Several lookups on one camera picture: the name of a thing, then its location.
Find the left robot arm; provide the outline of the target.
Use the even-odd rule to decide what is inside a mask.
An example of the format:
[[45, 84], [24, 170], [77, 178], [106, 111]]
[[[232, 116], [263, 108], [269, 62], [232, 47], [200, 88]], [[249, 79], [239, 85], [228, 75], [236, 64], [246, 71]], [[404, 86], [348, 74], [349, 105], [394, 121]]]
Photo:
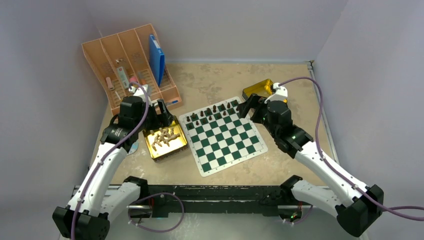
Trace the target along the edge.
[[144, 96], [127, 96], [100, 139], [97, 156], [77, 193], [66, 207], [56, 207], [52, 219], [60, 234], [72, 240], [104, 240], [112, 221], [127, 205], [150, 198], [147, 180], [129, 176], [119, 192], [105, 198], [112, 178], [142, 130], [171, 125], [172, 115], [162, 99], [156, 104]]

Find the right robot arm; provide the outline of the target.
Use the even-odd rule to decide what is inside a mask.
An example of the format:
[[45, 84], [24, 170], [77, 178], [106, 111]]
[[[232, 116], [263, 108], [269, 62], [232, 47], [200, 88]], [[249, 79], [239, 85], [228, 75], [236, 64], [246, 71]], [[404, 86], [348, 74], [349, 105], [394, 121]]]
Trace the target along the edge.
[[252, 94], [236, 109], [241, 118], [253, 110], [250, 120], [263, 125], [282, 152], [313, 171], [329, 188], [324, 190], [292, 176], [282, 184], [284, 202], [306, 201], [334, 216], [354, 237], [360, 237], [382, 215], [377, 204], [383, 204], [384, 191], [376, 184], [368, 186], [332, 161], [310, 134], [293, 123], [287, 103]]

